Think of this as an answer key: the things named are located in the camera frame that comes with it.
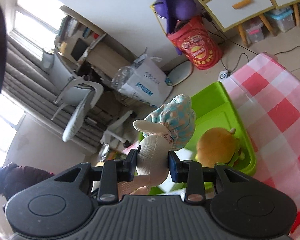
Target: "wooden drawer handle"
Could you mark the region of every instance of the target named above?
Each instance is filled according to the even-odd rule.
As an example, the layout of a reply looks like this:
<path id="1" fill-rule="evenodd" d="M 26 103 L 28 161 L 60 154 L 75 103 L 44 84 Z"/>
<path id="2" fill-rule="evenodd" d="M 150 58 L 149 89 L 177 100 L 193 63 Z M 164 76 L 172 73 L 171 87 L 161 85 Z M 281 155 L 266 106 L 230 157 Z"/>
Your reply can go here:
<path id="1" fill-rule="evenodd" d="M 252 0 L 243 0 L 239 3 L 234 4 L 232 7 L 237 10 L 237 9 L 241 9 L 251 3 L 252 3 Z"/>

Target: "shower cap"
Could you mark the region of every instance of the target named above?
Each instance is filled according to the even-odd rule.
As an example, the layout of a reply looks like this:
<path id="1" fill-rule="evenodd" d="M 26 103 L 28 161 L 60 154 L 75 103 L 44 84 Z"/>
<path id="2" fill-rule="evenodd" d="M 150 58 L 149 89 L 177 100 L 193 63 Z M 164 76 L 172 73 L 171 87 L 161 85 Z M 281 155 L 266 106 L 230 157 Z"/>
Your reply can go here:
<path id="1" fill-rule="evenodd" d="M 173 140 L 171 150 L 178 151 L 186 146 L 195 130 L 196 115 L 191 108 L 191 98 L 178 95 L 168 104 L 149 114 L 145 120 L 161 123 L 168 128 Z"/>

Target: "plastic bag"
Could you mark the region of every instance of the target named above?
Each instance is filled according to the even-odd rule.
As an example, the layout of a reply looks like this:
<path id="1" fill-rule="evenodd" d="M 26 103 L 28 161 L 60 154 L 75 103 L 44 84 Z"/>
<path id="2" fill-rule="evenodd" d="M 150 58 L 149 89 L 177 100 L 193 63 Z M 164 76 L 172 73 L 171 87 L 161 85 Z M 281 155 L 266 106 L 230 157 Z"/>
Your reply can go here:
<path id="1" fill-rule="evenodd" d="M 144 53 L 131 66 L 119 69 L 112 79 L 112 87 L 123 95 L 160 107 L 170 94 L 172 84 L 153 60 L 161 58 Z"/>

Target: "red cylindrical container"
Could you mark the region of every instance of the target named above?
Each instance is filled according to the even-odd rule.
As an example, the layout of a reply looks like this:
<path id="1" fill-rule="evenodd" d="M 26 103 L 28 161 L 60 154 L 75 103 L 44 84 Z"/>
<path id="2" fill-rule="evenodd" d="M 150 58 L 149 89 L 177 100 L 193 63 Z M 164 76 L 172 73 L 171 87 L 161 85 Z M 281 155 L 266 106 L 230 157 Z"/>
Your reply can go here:
<path id="1" fill-rule="evenodd" d="M 167 38 L 198 68 L 208 69 L 222 57 L 223 52 L 211 39 L 200 16 L 193 17 L 185 26 Z"/>

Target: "stuffed bunny toy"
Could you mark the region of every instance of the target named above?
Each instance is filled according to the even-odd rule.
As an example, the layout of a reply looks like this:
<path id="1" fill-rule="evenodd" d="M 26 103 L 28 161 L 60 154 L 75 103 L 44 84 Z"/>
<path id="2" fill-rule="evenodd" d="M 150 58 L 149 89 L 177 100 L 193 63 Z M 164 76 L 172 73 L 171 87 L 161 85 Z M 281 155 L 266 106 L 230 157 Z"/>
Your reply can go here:
<path id="1" fill-rule="evenodd" d="M 137 173 L 132 182 L 118 183 L 119 197 L 126 194 L 147 195 L 151 187 L 163 183 L 169 174 L 168 153 L 182 149 L 195 129 L 195 112 L 191 99 L 178 95 L 162 105 L 144 120 L 136 120 L 133 127 L 145 137 L 139 145 Z"/>

